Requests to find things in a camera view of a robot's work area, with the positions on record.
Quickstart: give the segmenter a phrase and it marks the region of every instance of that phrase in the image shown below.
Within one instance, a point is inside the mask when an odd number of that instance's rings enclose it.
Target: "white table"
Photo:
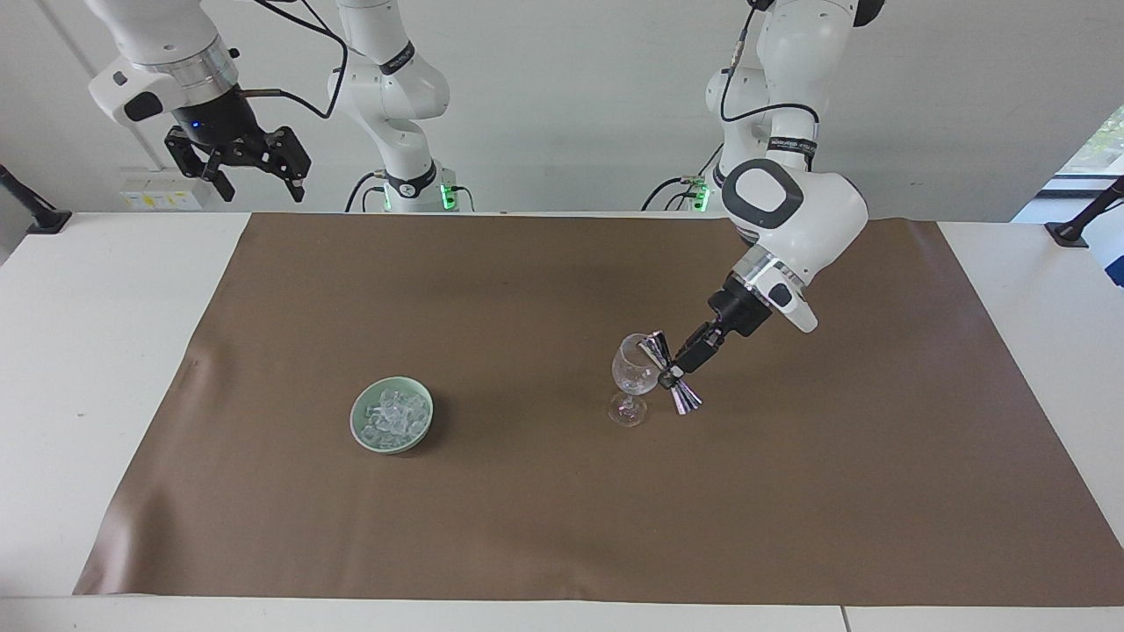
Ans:
[[[69,597],[247,219],[79,215],[0,267],[0,630],[1124,630],[1124,608]],[[1124,541],[1124,292],[1037,226],[942,229]]]

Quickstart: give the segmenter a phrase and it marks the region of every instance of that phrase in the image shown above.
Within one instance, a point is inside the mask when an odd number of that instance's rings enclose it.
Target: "wine glass base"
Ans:
[[[647,401],[627,392],[617,392],[609,400],[609,418],[626,428],[640,425],[647,415]]]

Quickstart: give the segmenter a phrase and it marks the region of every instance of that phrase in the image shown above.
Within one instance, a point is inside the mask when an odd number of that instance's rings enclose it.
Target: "green bowl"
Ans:
[[[401,443],[391,445],[389,448],[375,448],[369,444],[360,436],[360,431],[366,426],[366,412],[368,406],[378,406],[379,398],[382,397],[382,391],[388,389],[399,390],[401,392],[416,392],[425,398],[426,404],[429,405],[429,416],[425,421],[425,425],[422,428],[422,433],[417,436],[406,435],[400,437]],[[379,380],[373,385],[366,387],[366,389],[360,394],[355,399],[355,404],[352,405],[352,417],[351,417],[351,428],[352,436],[360,445],[366,448],[371,452],[378,452],[379,454],[398,454],[400,452],[406,452],[410,448],[414,448],[425,439],[427,432],[429,432],[429,424],[433,422],[433,397],[429,395],[429,390],[422,385],[422,382],[404,377],[387,378]]]

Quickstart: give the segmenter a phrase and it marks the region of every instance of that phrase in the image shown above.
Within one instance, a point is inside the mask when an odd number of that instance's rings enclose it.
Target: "black stand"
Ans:
[[[1121,175],[1113,182],[1112,187],[1108,187],[1103,193],[1097,196],[1097,199],[1085,207],[1085,210],[1077,217],[1064,224],[1051,222],[1046,224],[1046,231],[1058,242],[1058,245],[1062,247],[1087,249],[1089,244],[1081,238],[1085,227],[1093,223],[1094,219],[1107,213],[1109,207],[1121,199],[1124,199],[1124,175]]]
[[[3,184],[3,188],[8,189],[8,192],[35,217],[35,224],[27,228],[28,235],[57,235],[73,215],[69,210],[58,210],[51,206],[38,193],[17,180],[2,164],[0,164],[0,184]]]

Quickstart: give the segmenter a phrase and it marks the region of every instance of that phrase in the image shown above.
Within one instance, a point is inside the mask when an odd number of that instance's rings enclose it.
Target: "white robotic arm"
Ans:
[[[87,0],[121,56],[90,82],[98,106],[121,125],[171,112],[180,125],[164,144],[180,171],[211,182],[223,198],[234,187],[220,166],[256,166],[303,198],[311,161],[288,127],[265,133],[238,88],[232,51],[200,0]],[[196,154],[199,150],[206,160]]]
[[[456,208],[455,177],[429,153],[414,123],[448,108],[448,82],[406,35],[396,0],[336,0],[352,47],[365,58],[347,69],[342,103],[382,155],[387,207],[393,211]],[[335,84],[335,76],[329,81]]]
[[[883,1],[752,2],[754,10],[768,9],[758,40],[763,70],[738,67],[740,45],[731,67],[707,87],[725,136],[711,179],[750,251],[710,297],[716,318],[688,338],[661,376],[664,388],[714,356],[728,333],[749,336],[773,312],[805,333],[818,325],[804,289],[868,219],[847,179],[810,171],[819,112],[852,29],[873,20]]]

